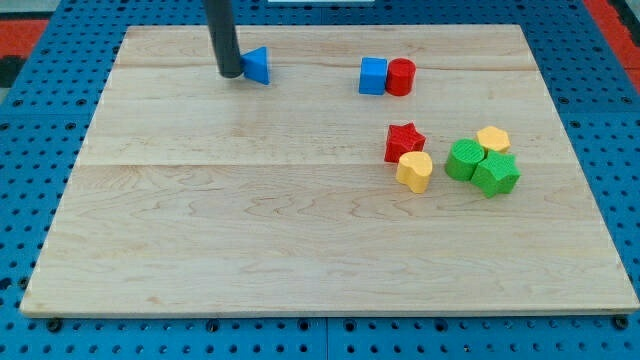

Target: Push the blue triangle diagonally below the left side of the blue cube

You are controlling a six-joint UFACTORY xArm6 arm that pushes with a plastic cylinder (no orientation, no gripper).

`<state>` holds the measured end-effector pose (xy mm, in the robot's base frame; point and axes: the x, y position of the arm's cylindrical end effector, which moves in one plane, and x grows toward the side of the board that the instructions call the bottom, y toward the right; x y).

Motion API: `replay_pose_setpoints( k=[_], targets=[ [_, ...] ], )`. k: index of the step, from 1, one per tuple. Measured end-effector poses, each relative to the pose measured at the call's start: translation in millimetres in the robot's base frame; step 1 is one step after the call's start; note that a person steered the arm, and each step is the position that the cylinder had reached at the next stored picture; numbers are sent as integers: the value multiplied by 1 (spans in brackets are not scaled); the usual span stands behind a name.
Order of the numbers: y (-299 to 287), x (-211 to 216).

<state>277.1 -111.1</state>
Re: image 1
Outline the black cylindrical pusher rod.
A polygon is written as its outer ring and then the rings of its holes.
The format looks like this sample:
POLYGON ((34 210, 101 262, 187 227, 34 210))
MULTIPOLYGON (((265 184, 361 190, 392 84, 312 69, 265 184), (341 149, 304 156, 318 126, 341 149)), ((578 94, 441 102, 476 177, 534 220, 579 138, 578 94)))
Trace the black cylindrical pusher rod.
POLYGON ((231 0, 203 0, 219 74, 237 78, 243 73, 231 0))

